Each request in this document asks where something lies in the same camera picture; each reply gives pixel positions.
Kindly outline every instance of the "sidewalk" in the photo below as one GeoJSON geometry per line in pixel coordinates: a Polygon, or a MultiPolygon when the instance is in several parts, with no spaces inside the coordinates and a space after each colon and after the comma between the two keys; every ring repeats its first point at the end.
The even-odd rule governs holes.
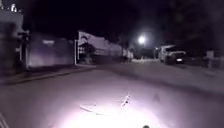
{"type": "Polygon", "coordinates": [[[17,75],[11,75],[7,77],[0,77],[0,86],[2,85],[14,85],[18,83],[29,82],[33,80],[42,80],[47,78],[54,78],[58,76],[69,75],[72,73],[84,72],[95,69],[96,66],[91,65],[77,65],[76,67],[59,69],[53,71],[36,71],[36,72],[24,72],[17,75]]]}

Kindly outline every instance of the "light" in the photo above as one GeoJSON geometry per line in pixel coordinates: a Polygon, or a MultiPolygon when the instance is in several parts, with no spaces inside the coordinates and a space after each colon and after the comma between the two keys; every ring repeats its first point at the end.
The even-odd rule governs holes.
{"type": "Polygon", "coordinates": [[[182,59],[177,59],[177,62],[182,62],[183,60],[182,59]]]}
{"type": "Polygon", "coordinates": [[[146,109],[126,106],[122,111],[111,105],[103,105],[92,112],[79,111],[69,113],[62,120],[59,128],[161,128],[158,118],[146,109]]]}
{"type": "Polygon", "coordinates": [[[145,44],[145,42],[146,42],[146,37],[145,36],[140,36],[138,38],[138,43],[139,44],[143,45],[143,44],[145,44]]]}

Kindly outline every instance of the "night sky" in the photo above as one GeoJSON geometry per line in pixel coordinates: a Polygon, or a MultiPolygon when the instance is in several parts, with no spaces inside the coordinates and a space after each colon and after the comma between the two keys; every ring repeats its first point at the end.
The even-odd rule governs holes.
{"type": "Polygon", "coordinates": [[[164,0],[29,0],[20,3],[25,3],[20,6],[25,8],[26,29],[68,37],[74,36],[76,30],[83,30],[109,40],[125,35],[129,41],[146,33],[153,37],[154,44],[155,41],[161,43],[157,40],[161,38],[158,13],[165,5],[164,0]]]}

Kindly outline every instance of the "street light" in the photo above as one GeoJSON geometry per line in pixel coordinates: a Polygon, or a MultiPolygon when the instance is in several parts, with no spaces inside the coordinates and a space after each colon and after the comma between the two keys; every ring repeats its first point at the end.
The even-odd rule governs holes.
{"type": "Polygon", "coordinates": [[[144,44],[146,43],[146,37],[145,37],[145,36],[140,36],[140,37],[138,38],[138,43],[139,43],[140,45],[144,45],[144,44]]]}

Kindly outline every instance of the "curb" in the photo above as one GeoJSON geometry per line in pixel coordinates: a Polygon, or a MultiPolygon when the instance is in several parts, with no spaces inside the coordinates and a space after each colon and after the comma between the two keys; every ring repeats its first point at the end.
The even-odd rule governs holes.
{"type": "Polygon", "coordinates": [[[44,80],[48,78],[55,78],[59,76],[66,76],[74,73],[80,73],[80,72],[86,72],[86,71],[91,71],[95,70],[97,67],[89,67],[89,68],[81,68],[81,69],[76,69],[74,71],[68,71],[64,73],[55,73],[55,74],[50,74],[50,75],[43,75],[43,76],[38,76],[38,77],[30,77],[30,78],[25,78],[25,79],[19,79],[15,81],[10,81],[10,82],[2,82],[1,85],[15,85],[15,84],[21,84],[21,83],[27,83],[31,81],[37,81],[37,80],[44,80]]]}

